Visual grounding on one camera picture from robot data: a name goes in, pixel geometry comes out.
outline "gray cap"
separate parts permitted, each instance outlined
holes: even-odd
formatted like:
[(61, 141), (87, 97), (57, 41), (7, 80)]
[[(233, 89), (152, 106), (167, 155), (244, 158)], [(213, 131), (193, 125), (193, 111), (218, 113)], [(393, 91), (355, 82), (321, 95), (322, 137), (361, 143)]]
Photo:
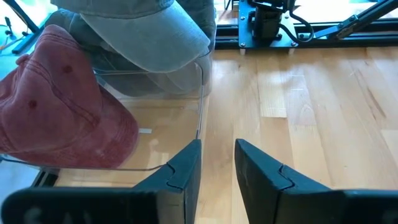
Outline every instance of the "gray cap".
[(174, 0), (51, 0), (78, 12), (117, 53), (150, 72), (172, 72), (208, 52), (209, 38)]

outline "hardwood plank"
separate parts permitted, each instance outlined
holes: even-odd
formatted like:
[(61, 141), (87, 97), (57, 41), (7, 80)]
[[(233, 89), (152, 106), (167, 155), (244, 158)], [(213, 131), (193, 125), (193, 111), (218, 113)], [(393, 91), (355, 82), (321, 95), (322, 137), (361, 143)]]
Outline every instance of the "hardwood plank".
[(328, 166), (317, 126), (289, 125), (294, 168), (302, 174), (331, 186)]
[(289, 124), (286, 118), (261, 119), (261, 149), (268, 155), (294, 168)]
[(256, 60), (261, 116), (286, 118), (284, 81), (279, 72), (278, 56), (263, 52), (257, 56)]
[(345, 51), (318, 51), (306, 80), (334, 187), (394, 189), (396, 165)]
[(398, 130), (381, 130), (381, 133), (386, 140), (396, 164), (398, 164)]
[(209, 96), (206, 119), (206, 143), (197, 217), (231, 223), (232, 158), (233, 158), (233, 90), (238, 69), (235, 51), (215, 54), (214, 89)]
[[(234, 122), (233, 139), (243, 138), (250, 143), (261, 146), (260, 103), (257, 84), (256, 56), (239, 56), (236, 59), (238, 70), (235, 73), (234, 96)], [(241, 191), (236, 178), (236, 169), (232, 164), (232, 223), (249, 223), (243, 204)]]
[(289, 124), (317, 125), (305, 82), (303, 64), (295, 55), (280, 55), (284, 97)]
[(369, 48), (367, 54), (374, 60), (377, 69), (381, 71), (382, 76), (386, 80), (389, 90), (398, 100), (398, 54), (396, 53), (398, 47), (389, 47), (388, 49)]
[(379, 128), (398, 129), (398, 101), (375, 61), (364, 49), (350, 50), (346, 56)]

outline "black metal frame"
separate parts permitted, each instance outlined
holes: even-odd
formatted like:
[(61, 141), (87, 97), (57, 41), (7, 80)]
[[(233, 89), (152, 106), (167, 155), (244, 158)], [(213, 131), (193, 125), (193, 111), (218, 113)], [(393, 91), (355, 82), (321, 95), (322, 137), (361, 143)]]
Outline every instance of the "black metal frame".
[[(216, 49), (398, 46), (398, 18), (378, 19), (397, 7), (398, 1), (384, 0), (342, 22), (310, 23), (317, 38), (297, 45), (282, 29), (279, 32), (279, 34), (282, 34), (282, 40), (264, 41), (253, 39), (252, 28), (247, 18), (249, 12), (254, 11), (255, 8), (248, 4), (246, 0), (241, 0), (239, 1), (238, 24), (220, 25), (217, 27)], [(291, 24), (284, 17), (281, 23), (290, 26), (289, 30), (297, 37), (305, 38), (308, 36), (308, 30), (303, 24)]]

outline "red cap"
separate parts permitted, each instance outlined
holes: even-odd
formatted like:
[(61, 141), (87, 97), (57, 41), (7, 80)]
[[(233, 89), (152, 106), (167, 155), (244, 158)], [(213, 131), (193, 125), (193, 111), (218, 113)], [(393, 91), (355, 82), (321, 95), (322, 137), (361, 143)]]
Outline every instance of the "red cap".
[(116, 168), (131, 155), (137, 123), (96, 82), (78, 43), (47, 26), (30, 55), (0, 82), (0, 153), (59, 167)]

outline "black cable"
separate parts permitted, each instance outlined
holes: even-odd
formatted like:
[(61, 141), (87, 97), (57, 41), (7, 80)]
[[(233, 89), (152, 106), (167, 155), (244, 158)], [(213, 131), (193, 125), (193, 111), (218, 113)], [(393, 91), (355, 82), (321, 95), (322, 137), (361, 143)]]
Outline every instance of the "black cable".
[(300, 40), (298, 38), (296, 38), (291, 31), (283, 24), (279, 24), (279, 27), (284, 30), (286, 32), (286, 34), (296, 43), (298, 44), (302, 44), (302, 43), (307, 43), (309, 41), (311, 41), (314, 36), (315, 36), (315, 32), (311, 26), (311, 24), (309, 22), (307, 22), (305, 19), (301, 18), (300, 16), (296, 16), (295, 14), (293, 14), (293, 10), (294, 10), (294, 4), (291, 5), (291, 7), (289, 8), (289, 15), (291, 18), (301, 22), (302, 24), (305, 25), (305, 27), (307, 27), (310, 30), (310, 37), (307, 40)]

